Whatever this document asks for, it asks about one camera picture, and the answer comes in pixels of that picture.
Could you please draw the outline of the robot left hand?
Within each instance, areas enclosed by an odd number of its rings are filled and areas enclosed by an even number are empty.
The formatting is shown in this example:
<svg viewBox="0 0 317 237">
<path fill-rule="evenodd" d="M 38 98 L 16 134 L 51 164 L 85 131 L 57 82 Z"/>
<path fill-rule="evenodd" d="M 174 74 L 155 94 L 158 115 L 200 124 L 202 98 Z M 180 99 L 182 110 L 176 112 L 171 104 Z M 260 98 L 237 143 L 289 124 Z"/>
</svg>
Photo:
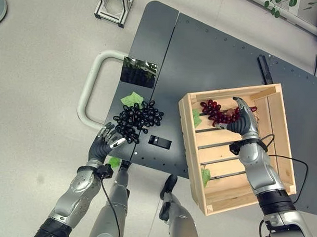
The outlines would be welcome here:
<svg viewBox="0 0 317 237">
<path fill-rule="evenodd" d="M 106 156 L 117 147 L 125 143 L 123 138 L 111 122 L 105 124 L 97 133 L 88 151 L 88 163 L 103 165 Z"/>
</svg>

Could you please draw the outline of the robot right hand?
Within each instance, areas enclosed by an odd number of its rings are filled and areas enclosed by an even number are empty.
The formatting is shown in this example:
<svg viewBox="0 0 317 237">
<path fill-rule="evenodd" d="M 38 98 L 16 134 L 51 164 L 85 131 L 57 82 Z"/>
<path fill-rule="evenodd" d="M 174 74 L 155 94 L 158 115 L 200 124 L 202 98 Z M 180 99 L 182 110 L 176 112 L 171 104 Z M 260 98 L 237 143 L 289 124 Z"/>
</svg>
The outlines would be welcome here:
<svg viewBox="0 0 317 237">
<path fill-rule="evenodd" d="M 225 129 L 240 134 L 242 140 L 259 139 L 258 123 L 248 104 L 241 97 L 233 97 L 239 108 L 239 117 L 236 121 L 226 124 L 217 123 L 216 128 Z"/>
</svg>

